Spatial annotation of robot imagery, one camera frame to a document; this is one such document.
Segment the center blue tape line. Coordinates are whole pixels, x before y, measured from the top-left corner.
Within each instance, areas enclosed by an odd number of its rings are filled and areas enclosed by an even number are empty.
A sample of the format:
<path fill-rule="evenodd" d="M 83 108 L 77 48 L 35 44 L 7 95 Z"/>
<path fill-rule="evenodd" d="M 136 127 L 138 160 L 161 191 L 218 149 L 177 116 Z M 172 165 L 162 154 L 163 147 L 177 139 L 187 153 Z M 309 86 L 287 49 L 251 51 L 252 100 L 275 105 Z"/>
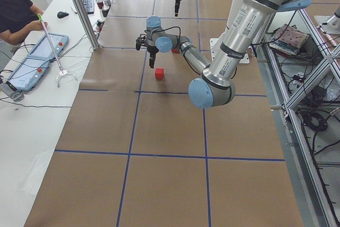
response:
<path fill-rule="evenodd" d="M 136 103 L 135 114 L 134 114 L 134 119 L 133 119 L 129 151 L 127 153 L 126 167 L 125 167 L 125 173 L 124 173 L 124 179 L 123 179 L 123 185 L 122 185 L 122 191 L 121 191 L 120 204 L 119 204 L 119 208 L 118 208 L 116 227 L 120 226 L 120 221 L 121 221 L 121 216 L 122 216 L 122 211 L 123 211 L 125 188 L 126 188 L 126 183 L 127 183 L 127 180 L 128 180 L 130 159 L 131 159 L 131 155 L 132 155 L 132 148 L 133 148 L 133 141 L 134 141 L 135 126 L 136 126 L 137 118 L 138 118 L 141 89 L 142 89 L 142 85 L 143 85 L 144 72 L 145 72 L 145 68 L 146 68 L 147 58 L 148 58 L 148 52 L 147 52 L 147 50 L 145 50 L 144 61 L 143 61 L 143 66 L 142 66 L 142 74 L 141 74 L 141 79 L 140 79 L 140 85 L 139 85 L 139 89 L 137 90 L 137 103 Z"/>

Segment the teach pendant far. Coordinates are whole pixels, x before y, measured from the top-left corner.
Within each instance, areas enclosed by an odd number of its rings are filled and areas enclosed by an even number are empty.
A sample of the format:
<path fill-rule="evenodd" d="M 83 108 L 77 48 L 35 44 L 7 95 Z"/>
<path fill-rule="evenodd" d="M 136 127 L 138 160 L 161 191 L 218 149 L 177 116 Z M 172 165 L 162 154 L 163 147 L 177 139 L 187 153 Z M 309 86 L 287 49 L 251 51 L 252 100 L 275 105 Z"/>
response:
<path fill-rule="evenodd" d="M 69 42 L 67 35 L 59 35 L 55 33 L 49 34 L 55 52 L 59 55 Z M 38 60 L 52 60 L 54 53 L 46 36 L 43 36 L 36 44 L 35 47 L 29 52 L 28 57 Z"/>

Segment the seated person black shirt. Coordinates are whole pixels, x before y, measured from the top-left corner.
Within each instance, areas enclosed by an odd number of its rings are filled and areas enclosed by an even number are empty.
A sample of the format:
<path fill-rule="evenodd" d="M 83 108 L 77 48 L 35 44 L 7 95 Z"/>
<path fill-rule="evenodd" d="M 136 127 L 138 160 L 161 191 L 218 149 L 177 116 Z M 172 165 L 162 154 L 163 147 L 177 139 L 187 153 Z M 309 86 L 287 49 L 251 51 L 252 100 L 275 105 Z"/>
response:
<path fill-rule="evenodd" d="M 30 32 L 43 30 L 38 19 L 43 13 L 31 0 L 1 0 L 1 39 L 10 45 L 22 43 Z"/>

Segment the black computer mouse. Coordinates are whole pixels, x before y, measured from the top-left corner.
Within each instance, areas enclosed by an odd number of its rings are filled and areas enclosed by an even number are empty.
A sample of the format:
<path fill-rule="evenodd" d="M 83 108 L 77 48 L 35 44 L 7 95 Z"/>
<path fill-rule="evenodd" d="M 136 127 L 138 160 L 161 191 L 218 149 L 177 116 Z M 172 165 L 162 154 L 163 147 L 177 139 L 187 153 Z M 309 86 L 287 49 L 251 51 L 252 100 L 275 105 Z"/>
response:
<path fill-rule="evenodd" d="M 65 18 L 65 17 L 67 17 L 68 15 L 69 15 L 69 13 L 68 13 L 68 12 L 65 12 L 65 11 L 59 11 L 59 12 L 57 13 L 57 17 L 58 17 L 59 19 Z"/>

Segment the reacher grabber stick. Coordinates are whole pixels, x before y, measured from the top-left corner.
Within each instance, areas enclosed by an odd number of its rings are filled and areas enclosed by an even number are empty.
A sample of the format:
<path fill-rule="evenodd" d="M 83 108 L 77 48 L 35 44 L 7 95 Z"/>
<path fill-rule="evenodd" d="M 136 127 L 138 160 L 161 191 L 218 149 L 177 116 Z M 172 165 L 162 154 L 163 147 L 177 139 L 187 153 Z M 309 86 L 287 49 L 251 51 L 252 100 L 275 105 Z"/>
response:
<path fill-rule="evenodd" d="M 67 70 L 63 69 L 63 67 L 62 67 L 62 65 L 61 65 L 61 63 L 60 63 L 60 60 L 59 60 L 59 58 L 58 58 L 58 54 L 57 54 L 57 52 L 56 52 L 56 49 L 55 49 L 55 47 L 54 47 L 54 44 L 53 44 L 53 42 L 52 42 L 52 39 L 51 39 L 51 37 L 50 37 L 50 35 L 49 35 L 48 31 L 47 31 L 47 28 L 46 28 L 46 26 L 45 26 L 45 23 L 44 23 L 43 19 L 42 19 L 42 17 L 41 17 L 41 14 L 37 14 L 37 17 L 38 17 L 39 21 L 41 22 L 41 25 L 42 25 L 42 27 L 43 27 L 43 29 L 44 29 L 46 38 L 48 39 L 48 42 L 49 42 L 50 47 L 51 47 L 51 49 L 52 49 L 52 52 L 53 52 L 53 54 L 54 54 L 54 58 L 55 58 L 55 60 L 56 60 L 56 62 L 57 62 L 57 64 L 58 64 L 58 67 L 59 67 L 59 74 L 58 74 L 57 77 L 56 77 L 56 84 L 57 84 L 57 87 L 58 87 L 58 88 L 60 87 L 60 80 L 61 80 L 63 77 L 67 76 L 67 75 L 71 75 L 76 81 L 78 81 L 78 79 L 77 79 L 77 77 L 76 77 L 76 75 L 75 75 L 74 73 L 68 72 Z"/>

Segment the aluminium frame post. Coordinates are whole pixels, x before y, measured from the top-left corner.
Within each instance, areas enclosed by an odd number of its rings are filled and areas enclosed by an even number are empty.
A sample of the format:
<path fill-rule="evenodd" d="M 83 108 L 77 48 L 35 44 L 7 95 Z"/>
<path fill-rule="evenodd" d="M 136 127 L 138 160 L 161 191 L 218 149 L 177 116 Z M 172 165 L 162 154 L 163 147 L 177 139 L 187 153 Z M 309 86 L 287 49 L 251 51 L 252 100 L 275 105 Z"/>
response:
<path fill-rule="evenodd" d="M 82 23 L 84 31 L 85 31 L 85 33 L 86 33 L 86 35 L 87 35 L 87 37 L 90 41 L 92 49 L 95 51 L 99 48 L 99 43 L 98 43 L 98 40 L 95 36 L 94 30 L 93 30 L 93 27 L 90 23 L 88 15 L 86 13 L 83 2 L 82 2 L 82 0 L 72 0 L 72 1 L 73 1 L 73 4 L 74 4 L 74 7 L 75 7 L 75 9 L 78 13 L 79 19 Z"/>

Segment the teach pendant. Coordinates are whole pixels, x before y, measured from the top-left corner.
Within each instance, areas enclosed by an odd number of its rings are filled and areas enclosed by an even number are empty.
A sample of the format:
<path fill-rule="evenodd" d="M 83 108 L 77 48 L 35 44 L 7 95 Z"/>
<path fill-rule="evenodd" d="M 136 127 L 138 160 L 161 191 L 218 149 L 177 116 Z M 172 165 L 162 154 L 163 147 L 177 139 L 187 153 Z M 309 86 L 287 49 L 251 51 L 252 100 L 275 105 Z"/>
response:
<path fill-rule="evenodd" d="M 19 91 L 31 90 L 49 68 L 49 60 L 26 57 L 9 76 L 9 82 Z"/>
<path fill-rule="evenodd" d="M 69 42 L 67 35 L 59 35 L 55 33 L 49 34 L 55 52 L 59 55 Z M 46 36 L 43 36 L 36 44 L 35 47 L 29 52 L 28 57 L 38 60 L 52 60 L 54 53 Z"/>

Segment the folded cloth pile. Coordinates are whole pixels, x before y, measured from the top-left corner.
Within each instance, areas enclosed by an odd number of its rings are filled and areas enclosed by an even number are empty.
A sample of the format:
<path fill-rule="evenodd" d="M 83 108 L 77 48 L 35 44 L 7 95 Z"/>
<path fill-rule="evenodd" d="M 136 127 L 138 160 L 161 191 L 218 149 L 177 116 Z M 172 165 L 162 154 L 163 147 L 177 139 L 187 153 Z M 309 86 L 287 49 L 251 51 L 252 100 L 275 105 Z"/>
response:
<path fill-rule="evenodd" d="M 307 33 L 297 30 L 296 26 L 284 24 L 275 31 L 269 47 L 287 55 L 296 55 L 306 40 L 309 38 Z"/>

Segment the teach pendant near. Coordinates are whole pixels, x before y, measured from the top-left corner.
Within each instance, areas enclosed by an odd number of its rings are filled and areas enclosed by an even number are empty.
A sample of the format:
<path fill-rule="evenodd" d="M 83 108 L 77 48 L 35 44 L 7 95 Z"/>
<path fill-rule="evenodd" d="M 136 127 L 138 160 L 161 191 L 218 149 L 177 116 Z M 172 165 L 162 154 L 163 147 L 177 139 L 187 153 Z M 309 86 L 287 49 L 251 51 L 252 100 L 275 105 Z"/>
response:
<path fill-rule="evenodd" d="M 19 91 L 31 90 L 49 68 L 49 60 L 26 57 L 9 76 L 9 82 Z"/>

